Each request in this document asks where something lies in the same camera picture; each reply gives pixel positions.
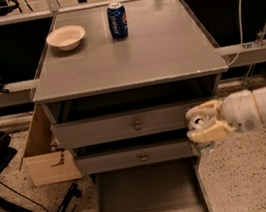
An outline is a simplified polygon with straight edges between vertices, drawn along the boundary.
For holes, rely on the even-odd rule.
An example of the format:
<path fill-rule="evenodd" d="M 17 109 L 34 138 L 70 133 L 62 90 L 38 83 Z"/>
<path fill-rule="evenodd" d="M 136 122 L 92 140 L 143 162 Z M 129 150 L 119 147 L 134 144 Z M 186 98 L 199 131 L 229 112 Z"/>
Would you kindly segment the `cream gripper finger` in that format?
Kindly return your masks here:
<path fill-rule="evenodd" d="M 220 113 L 220 107 L 223 101 L 220 99 L 209 100 L 208 102 L 204 102 L 200 105 L 196 105 L 196 107 L 192 107 L 188 110 L 185 117 L 190 120 L 197 114 L 205 115 L 205 116 L 218 116 Z"/>
<path fill-rule="evenodd" d="M 190 141 L 200 144 L 224 139 L 234 130 L 235 128 L 225 121 L 217 120 L 209 128 L 188 131 L 187 135 Z"/>

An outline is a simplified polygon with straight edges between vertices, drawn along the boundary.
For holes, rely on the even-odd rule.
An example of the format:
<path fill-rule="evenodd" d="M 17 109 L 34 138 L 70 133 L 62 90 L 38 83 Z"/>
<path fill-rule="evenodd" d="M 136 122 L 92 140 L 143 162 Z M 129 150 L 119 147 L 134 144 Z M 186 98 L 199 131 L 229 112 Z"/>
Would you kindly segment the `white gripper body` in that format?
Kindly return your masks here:
<path fill-rule="evenodd" d="M 239 132 L 253 130 L 262 123 L 253 93 L 248 90 L 227 96 L 223 100 L 221 110 L 226 122 Z"/>

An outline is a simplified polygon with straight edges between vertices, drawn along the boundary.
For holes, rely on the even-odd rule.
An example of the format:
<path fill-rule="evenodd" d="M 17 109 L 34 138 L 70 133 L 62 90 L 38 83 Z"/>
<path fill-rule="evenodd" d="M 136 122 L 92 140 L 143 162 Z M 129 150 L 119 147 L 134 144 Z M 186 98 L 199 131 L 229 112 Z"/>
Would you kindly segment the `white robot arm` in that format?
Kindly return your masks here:
<path fill-rule="evenodd" d="M 252 131 L 266 123 L 266 87 L 209 100 L 192 107 L 185 117 L 189 123 L 186 135 L 197 144 Z"/>

